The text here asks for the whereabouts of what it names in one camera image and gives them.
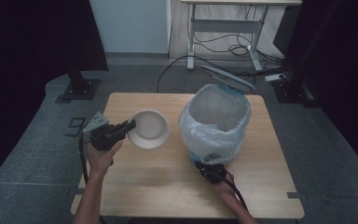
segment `light wood tabletop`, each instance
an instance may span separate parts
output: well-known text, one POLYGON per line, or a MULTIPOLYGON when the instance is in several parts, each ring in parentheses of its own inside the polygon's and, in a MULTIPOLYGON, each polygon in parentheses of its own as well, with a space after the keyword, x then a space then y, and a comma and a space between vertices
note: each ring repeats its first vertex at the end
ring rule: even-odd
POLYGON ((300 6, 301 0, 181 0, 195 5, 300 6))
MULTIPOLYGON (((102 216, 235 218, 214 196, 213 190, 190 164, 177 120, 193 94, 113 93, 104 115, 120 123, 142 109, 155 109, 169 121, 170 137, 160 148, 146 150, 128 138, 115 155, 103 182, 102 216)), ((261 218, 302 218, 298 198, 289 199, 296 187, 287 167, 264 100, 246 96, 252 116, 240 154, 226 165, 235 175, 250 213, 261 218)), ((83 178, 79 188, 85 188, 83 178)), ((81 195, 76 195, 72 213, 81 195)))

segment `power strip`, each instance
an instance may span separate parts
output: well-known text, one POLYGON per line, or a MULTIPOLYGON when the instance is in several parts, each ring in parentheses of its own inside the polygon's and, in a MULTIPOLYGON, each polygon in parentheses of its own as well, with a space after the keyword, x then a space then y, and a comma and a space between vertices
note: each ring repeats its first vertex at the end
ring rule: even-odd
POLYGON ((277 75, 267 76, 264 78, 266 82, 275 81, 275 80, 284 80, 284 79, 286 79, 286 76, 284 74, 277 74, 277 75))

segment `plastic bag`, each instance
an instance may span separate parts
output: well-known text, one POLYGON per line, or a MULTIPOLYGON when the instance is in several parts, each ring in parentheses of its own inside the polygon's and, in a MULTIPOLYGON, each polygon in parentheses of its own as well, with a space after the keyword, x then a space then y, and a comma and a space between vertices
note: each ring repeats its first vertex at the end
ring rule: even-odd
POLYGON ((249 101, 226 85, 208 84, 182 110, 178 126, 194 161, 228 163, 240 152, 251 117, 249 101))

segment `black stand base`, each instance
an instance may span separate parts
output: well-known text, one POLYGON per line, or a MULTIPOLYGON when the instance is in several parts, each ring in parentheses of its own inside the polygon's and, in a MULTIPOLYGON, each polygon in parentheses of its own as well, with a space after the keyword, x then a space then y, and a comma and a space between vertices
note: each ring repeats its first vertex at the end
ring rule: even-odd
POLYGON ((271 84, 279 103, 302 104, 305 107, 312 108, 319 107, 317 100, 305 85, 301 86, 302 88, 299 93, 292 94, 286 90, 287 81, 272 81, 271 84))
POLYGON ((100 79, 84 79, 86 88, 83 91, 75 91, 72 82, 69 83, 63 95, 57 98, 56 103, 69 103, 71 100, 92 100, 94 99, 95 92, 100 86, 100 79))

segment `trash can lid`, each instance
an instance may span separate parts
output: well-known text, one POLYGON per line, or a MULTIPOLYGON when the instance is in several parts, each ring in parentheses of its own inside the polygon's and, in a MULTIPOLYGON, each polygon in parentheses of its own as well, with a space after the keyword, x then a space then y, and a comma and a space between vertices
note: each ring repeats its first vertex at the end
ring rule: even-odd
POLYGON ((250 94, 257 94, 255 86, 248 81, 235 77, 228 72, 213 68, 211 66, 203 65, 201 68, 214 79, 240 91, 242 94, 245 94, 246 92, 250 94))

